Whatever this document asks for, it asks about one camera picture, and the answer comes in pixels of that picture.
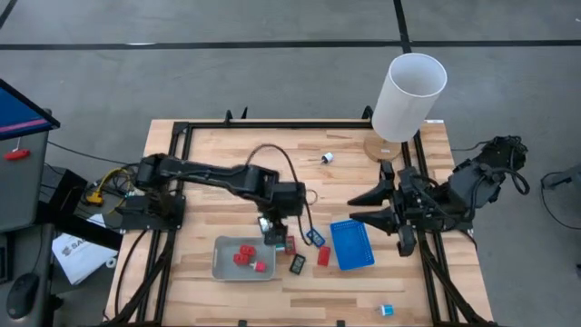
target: red block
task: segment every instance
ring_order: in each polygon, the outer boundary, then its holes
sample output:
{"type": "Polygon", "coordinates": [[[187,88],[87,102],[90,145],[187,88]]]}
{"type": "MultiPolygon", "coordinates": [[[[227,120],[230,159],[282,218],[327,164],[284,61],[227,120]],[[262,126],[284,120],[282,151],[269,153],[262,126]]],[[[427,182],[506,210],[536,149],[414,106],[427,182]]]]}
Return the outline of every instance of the red block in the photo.
{"type": "Polygon", "coordinates": [[[297,248],[294,244],[294,236],[287,236],[287,242],[284,244],[284,252],[288,255],[297,254],[297,248]]]}
{"type": "Polygon", "coordinates": [[[251,257],[246,254],[236,253],[234,254],[234,263],[238,265],[247,265],[251,260],[251,257]]]}
{"type": "Polygon", "coordinates": [[[253,256],[254,254],[256,254],[256,249],[254,249],[254,246],[252,245],[243,244],[240,246],[240,253],[246,254],[248,256],[253,256]]]}
{"type": "Polygon", "coordinates": [[[321,246],[319,249],[319,260],[317,260],[317,264],[327,267],[327,265],[329,264],[329,257],[330,257],[330,247],[321,246]]]}
{"type": "Polygon", "coordinates": [[[252,268],[254,268],[254,271],[258,272],[258,273],[264,273],[266,271],[266,263],[263,262],[256,262],[256,263],[251,263],[252,268]]]}

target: wooden base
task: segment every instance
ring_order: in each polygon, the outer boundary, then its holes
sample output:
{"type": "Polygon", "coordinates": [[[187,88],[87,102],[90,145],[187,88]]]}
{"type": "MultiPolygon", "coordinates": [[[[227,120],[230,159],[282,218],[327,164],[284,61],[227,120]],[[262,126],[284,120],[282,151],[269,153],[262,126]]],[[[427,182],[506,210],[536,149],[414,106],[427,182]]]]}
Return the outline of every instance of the wooden base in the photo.
{"type": "Polygon", "coordinates": [[[371,131],[363,141],[365,154],[374,162],[380,160],[391,161],[401,152],[401,143],[389,142],[371,131]]]}

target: blue plastic tray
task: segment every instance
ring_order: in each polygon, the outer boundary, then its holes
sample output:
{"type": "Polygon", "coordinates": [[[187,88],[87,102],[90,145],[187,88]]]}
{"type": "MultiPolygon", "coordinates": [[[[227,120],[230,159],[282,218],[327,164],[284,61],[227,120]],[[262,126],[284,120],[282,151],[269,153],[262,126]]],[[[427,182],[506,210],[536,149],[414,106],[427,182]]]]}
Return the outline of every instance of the blue plastic tray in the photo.
{"type": "Polygon", "coordinates": [[[365,224],[353,220],[332,223],[330,235],[341,270],[361,268],[375,263],[365,224]]]}

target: wooden table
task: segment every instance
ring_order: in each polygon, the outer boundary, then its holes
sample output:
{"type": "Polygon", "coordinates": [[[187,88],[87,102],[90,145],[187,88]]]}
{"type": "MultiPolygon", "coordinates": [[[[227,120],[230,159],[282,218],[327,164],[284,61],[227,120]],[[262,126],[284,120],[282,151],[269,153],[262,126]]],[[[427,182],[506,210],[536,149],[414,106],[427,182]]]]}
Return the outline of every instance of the wooden table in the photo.
{"type": "MultiPolygon", "coordinates": [[[[152,121],[145,155],[167,153],[173,122],[152,121]]],[[[430,122],[421,132],[429,174],[444,182],[454,167],[446,127],[430,122]]],[[[319,194],[311,206],[313,223],[332,249],[329,224],[348,219],[349,213],[365,211],[367,208],[349,207],[346,202],[378,182],[378,164],[363,153],[367,133],[369,130],[199,129],[193,133],[189,160],[231,166],[243,163],[259,144],[281,146],[288,151],[299,179],[319,194]],[[320,157],[326,152],[332,152],[335,160],[321,165],[320,157]]],[[[413,143],[409,148],[417,166],[413,143]]],[[[274,150],[260,152],[252,163],[280,171],[282,180],[291,179],[286,161],[274,150]]],[[[402,167],[401,157],[396,158],[394,168],[402,167]]],[[[261,235],[256,206],[209,186],[186,184],[184,194],[187,210],[177,234],[163,325],[236,325],[240,319],[249,325],[335,325],[337,320],[351,326],[431,325],[419,250],[400,258],[396,235],[388,237],[367,227],[375,264],[342,272],[334,253],[329,267],[317,265],[317,249],[302,242],[297,219],[290,218],[286,220],[289,233],[295,235],[298,252],[307,257],[300,276],[289,272],[291,257],[279,253],[277,272],[269,282],[216,282],[211,273],[214,240],[220,235],[261,235]],[[376,312],[384,303],[393,304],[394,316],[384,318],[376,312]]],[[[127,233],[123,238],[106,308],[110,317],[121,266],[138,234],[127,233]]],[[[149,234],[137,246],[123,278],[122,305],[143,279],[149,234]]],[[[443,238],[452,280],[480,315],[492,319],[474,245],[458,232],[444,233],[443,238]]],[[[152,290],[148,319],[153,317],[156,285],[152,290]]],[[[438,291],[442,318],[446,318],[439,284],[438,291]]]]}

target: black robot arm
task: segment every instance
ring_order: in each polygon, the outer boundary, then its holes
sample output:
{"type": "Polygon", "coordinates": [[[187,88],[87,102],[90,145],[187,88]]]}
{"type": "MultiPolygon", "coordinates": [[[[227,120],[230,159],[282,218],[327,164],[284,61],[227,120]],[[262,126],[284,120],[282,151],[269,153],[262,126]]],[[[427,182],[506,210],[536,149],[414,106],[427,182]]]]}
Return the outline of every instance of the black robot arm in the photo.
{"type": "MultiPolygon", "coordinates": [[[[145,192],[144,197],[149,200],[147,209],[162,219],[171,219],[180,207],[175,205],[175,196],[170,195],[171,181],[220,187],[255,202],[263,220],[261,228],[266,244],[284,243],[287,226],[281,220],[301,216],[305,204],[305,184],[280,182],[279,173],[270,169],[253,164],[219,167],[153,154],[139,163],[134,184],[145,192]]],[[[134,210],[129,203],[122,209],[124,213],[134,210]]]]}
{"type": "Polygon", "coordinates": [[[380,211],[352,213],[350,218],[387,234],[398,233],[399,255],[409,256],[416,245],[414,228],[428,232],[471,229],[476,209],[497,200],[507,175],[520,193],[527,194],[530,187],[517,173],[525,164],[526,153],[520,137],[495,137],[476,158],[458,165],[447,182],[438,184],[419,175],[416,168],[407,167],[398,172],[397,189],[391,163],[382,162],[378,185],[348,204],[382,205],[388,200],[390,206],[380,211]]]}

